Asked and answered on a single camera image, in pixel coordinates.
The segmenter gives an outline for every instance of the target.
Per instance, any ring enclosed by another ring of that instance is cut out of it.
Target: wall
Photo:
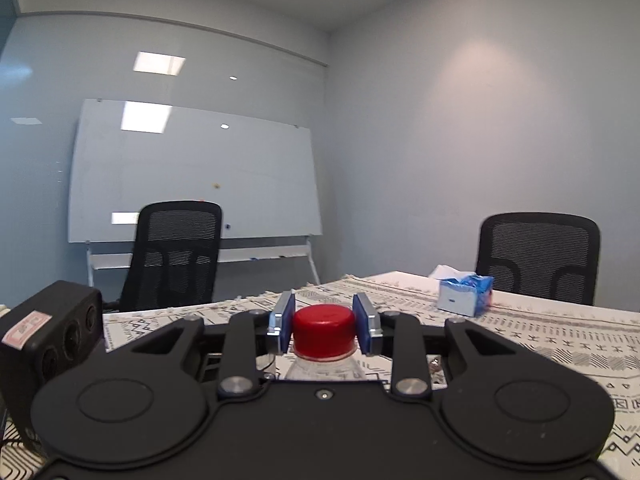
[[[186,61],[176,77],[133,72],[138,51]],[[86,282],[84,247],[66,241],[83,99],[158,102],[313,129],[323,92],[323,67],[204,30],[109,16],[18,18],[0,58],[0,303],[13,306],[56,279]],[[42,124],[20,126],[12,117]],[[96,284],[114,299],[123,279],[124,271],[101,271]],[[216,298],[309,279],[306,261],[225,264]]]
[[[15,23],[14,0],[0,0],[0,53]]]
[[[402,0],[332,36],[324,278],[473,269],[482,220],[587,216],[638,310],[640,0]]]
[[[143,16],[204,27],[326,63],[328,34],[239,0],[18,0],[21,14],[84,12]]]

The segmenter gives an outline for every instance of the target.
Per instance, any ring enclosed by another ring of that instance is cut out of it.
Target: plastic water bottle
[[[356,351],[355,316],[345,306],[318,304],[293,315],[296,360],[285,379],[296,381],[363,381]]]

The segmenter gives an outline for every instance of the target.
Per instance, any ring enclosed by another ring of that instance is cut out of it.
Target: whiteboard
[[[172,107],[162,133],[127,131],[120,129],[124,107],[124,101],[82,104],[70,242],[131,241],[135,224],[114,224],[112,213],[167,200],[219,204],[226,238],[321,234],[309,129]]]

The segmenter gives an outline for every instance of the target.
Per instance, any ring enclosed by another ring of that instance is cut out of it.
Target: red bottle cap
[[[311,360],[334,360],[355,350],[356,318],[334,304],[301,308],[293,315],[293,351]]]

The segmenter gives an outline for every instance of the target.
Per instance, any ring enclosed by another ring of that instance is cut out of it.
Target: ceiling light
[[[136,56],[136,62],[133,64],[133,70],[136,72],[178,75],[183,63],[183,57],[153,54],[151,52],[139,52]]]
[[[161,134],[164,132],[170,113],[170,105],[126,101],[120,129],[131,132]]]
[[[42,124],[35,117],[12,117],[11,120],[16,124]]]
[[[138,213],[111,213],[111,223],[120,224],[137,224]]]

